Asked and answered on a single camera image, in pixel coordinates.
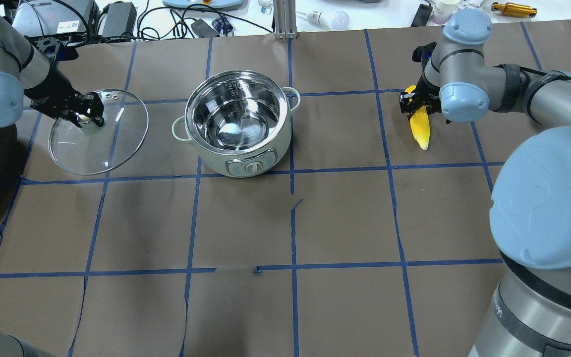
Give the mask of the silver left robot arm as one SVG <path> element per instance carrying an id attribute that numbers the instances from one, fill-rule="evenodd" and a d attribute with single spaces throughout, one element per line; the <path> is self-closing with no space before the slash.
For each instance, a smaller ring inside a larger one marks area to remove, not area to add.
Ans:
<path id="1" fill-rule="evenodd" d="M 75 90 L 38 48 L 0 16 L 0 128 L 20 119 L 25 97 L 34 110 L 80 129 L 105 124 L 98 93 Z"/>

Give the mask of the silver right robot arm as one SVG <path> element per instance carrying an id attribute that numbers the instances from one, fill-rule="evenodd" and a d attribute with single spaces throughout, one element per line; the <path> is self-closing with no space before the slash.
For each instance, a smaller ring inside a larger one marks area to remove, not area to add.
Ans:
<path id="1" fill-rule="evenodd" d="M 462 9 L 438 43 L 415 49 L 415 86 L 399 97 L 415 140 L 419 121 L 441 113 L 472 122 L 488 111 L 524 113 L 544 130 L 519 145 L 492 190 L 490 229 L 506 273 L 469 351 L 471 357 L 571 357 L 571 73 L 485 65 L 493 25 Z"/>

